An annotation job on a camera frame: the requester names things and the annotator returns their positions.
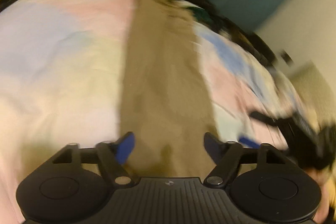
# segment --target ribbed surface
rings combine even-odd
[[[134,188],[117,190],[96,223],[240,224],[238,211],[231,203],[228,208],[228,201],[224,191],[208,189],[198,178],[142,178]]]

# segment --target white wall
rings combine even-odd
[[[257,34],[278,54],[293,59],[286,74],[312,61],[336,94],[336,0],[286,0],[259,28]]]

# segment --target pastel bedsheet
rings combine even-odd
[[[125,45],[134,0],[20,0],[0,13],[0,223],[23,221],[15,190],[70,142],[92,147],[118,138]],[[273,80],[240,47],[195,24],[199,66],[222,140],[248,135],[286,145],[248,118],[298,109],[285,77]]]

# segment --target clothing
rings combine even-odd
[[[212,19],[204,9],[199,7],[187,7],[187,10],[193,13],[193,16],[197,22],[206,26],[211,26],[213,24]]]
[[[220,140],[238,141],[244,135],[256,143],[270,143],[278,149],[285,149],[287,144],[278,128],[249,118],[249,113],[256,109],[268,113],[261,101],[242,79],[228,71],[211,42],[202,36],[198,39],[200,71],[214,105]]]
[[[272,52],[270,47],[257,34],[246,34],[246,38],[254,49],[267,59],[269,64],[273,64],[277,60],[274,52]]]
[[[203,147],[216,133],[199,72],[193,19],[163,0],[138,0],[128,45],[120,133],[136,146],[128,165],[140,176],[204,179],[214,163]]]
[[[205,11],[202,13],[208,14],[206,17],[209,17],[211,19],[211,22],[207,26],[212,31],[219,33],[222,29],[226,29],[226,23],[224,22],[223,18],[217,15],[216,7],[209,0],[184,0],[184,1],[191,3],[192,5],[190,5],[190,7],[196,6],[202,8]]]
[[[236,43],[238,46],[240,46],[242,49],[244,49],[246,52],[249,52],[254,56],[254,58],[264,67],[269,66],[270,64],[268,63],[267,59],[260,54],[250,43],[249,41],[245,38],[242,38],[241,36],[238,37],[237,39],[232,40],[234,43]]]
[[[176,4],[178,7],[181,7],[181,8],[188,8],[188,7],[200,8],[196,4],[193,4],[193,3],[189,2],[189,1],[186,1],[186,0],[175,0],[174,4]]]
[[[245,60],[243,58],[244,51],[241,52],[242,54],[239,54],[234,49],[234,44],[232,44],[232,42],[226,41],[224,37],[210,32],[209,30],[204,29],[204,27],[196,26],[195,33],[211,42],[224,67],[233,75],[242,78],[261,102],[265,102],[263,79],[260,78],[260,75],[255,71],[254,67],[249,64],[249,59]]]

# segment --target tan blanket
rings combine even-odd
[[[160,0],[138,0],[127,48],[121,133],[133,131],[129,167],[141,176],[205,176],[203,147],[216,134],[199,72],[192,17]]]

